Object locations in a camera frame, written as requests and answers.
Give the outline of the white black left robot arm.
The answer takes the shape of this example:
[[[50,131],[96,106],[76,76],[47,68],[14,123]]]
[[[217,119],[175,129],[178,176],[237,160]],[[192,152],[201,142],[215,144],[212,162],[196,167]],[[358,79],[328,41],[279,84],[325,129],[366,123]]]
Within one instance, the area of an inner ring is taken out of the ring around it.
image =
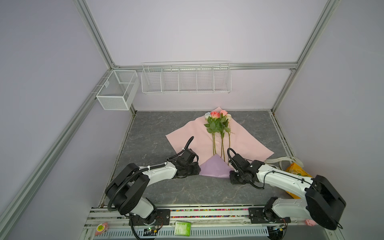
[[[179,153],[161,164],[146,167],[128,164],[105,189],[109,199],[108,211],[117,211],[144,225],[153,225],[164,218],[165,212],[159,211],[143,194],[148,186],[155,183],[200,174],[199,156],[189,148],[193,139],[193,136],[190,137]]]

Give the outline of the cream fake rose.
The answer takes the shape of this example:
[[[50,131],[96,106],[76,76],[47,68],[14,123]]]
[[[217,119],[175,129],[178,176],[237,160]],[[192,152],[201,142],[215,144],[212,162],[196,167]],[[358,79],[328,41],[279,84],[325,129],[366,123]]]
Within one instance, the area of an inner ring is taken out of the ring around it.
[[[230,127],[230,121],[232,120],[231,114],[226,115],[226,122],[225,122],[225,131],[228,134],[229,139],[229,148],[231,147],[231,127]]]

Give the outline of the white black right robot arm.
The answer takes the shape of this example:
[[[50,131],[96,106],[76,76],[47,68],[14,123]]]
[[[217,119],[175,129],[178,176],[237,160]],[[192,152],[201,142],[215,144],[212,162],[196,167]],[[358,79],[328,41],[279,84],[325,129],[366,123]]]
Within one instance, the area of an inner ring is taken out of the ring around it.
[[[233,185],[250,184],[258,190],[270,185],[296,196],[294,199],[271,197],[263,208],[249,210],[251,220],[259,223],[289,223],[291,219],[303,219],[312,220],[328,230],[341,227],[340,219],[346,201],[327,178],[295,175],[281,169],[283,161],[302,166],[297,158],[281,157],[251,162],[231,148],[227,154],[234,168],[230,172]]]

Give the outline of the pink purple wrapping paper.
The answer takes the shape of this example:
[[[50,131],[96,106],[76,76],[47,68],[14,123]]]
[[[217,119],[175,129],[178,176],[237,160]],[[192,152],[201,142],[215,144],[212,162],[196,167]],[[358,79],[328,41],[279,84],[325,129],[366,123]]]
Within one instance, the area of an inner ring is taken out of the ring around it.
[[[199,156],[202,176],[229,177],[229,171],[234,168],[229,164],[228,148],[234,149],[245,159],[262,162],[274,154],[242,125],[232,119],[229,120],[230,132],[224,132],[223,138],[220,133],[209,133],[205,125],[209,123],[208,119],[213,113],[224,114],[225,117],[231,116],[225,110],[216,108],[166,135],[167,140],[176,152],[182,150],[190,137],[194,137],[189,148]]]

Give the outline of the red pink fake rose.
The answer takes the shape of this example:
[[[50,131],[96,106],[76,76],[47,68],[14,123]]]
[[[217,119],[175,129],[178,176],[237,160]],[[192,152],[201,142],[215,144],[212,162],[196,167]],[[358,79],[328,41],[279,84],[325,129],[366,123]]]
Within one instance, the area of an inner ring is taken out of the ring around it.
[[[216,142],[216,133],[219,132],[219,123],[220,123],[220,113],[219,112],[211,112],[212,118],[213,118],[213,131],[215,132],[215,142]]]

